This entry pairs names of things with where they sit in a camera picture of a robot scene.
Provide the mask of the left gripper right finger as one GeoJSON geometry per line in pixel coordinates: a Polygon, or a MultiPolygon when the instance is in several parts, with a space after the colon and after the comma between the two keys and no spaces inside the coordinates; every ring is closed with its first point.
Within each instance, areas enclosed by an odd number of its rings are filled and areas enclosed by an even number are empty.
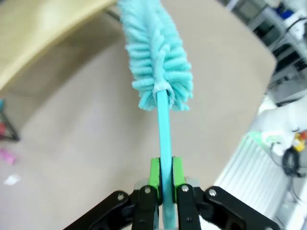
{"type": "Polygon", "coordinates": [[[224,189],[188,183],[180,157],[173,157],[173,182],[180,230],[200,230],[200,218],[220,230],[279,230],[277,223],[224,189]]]}

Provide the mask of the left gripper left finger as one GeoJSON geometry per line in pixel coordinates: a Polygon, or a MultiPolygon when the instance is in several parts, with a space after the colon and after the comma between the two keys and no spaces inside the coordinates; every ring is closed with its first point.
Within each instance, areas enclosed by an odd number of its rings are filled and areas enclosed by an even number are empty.
{"type": "Polygon", "coordinates": [[[136,184],[133,192],[114,191],[87,211],[67,230],[155,230],[162,203],[160,159],[152,158],[149,179],[136,184]]]}

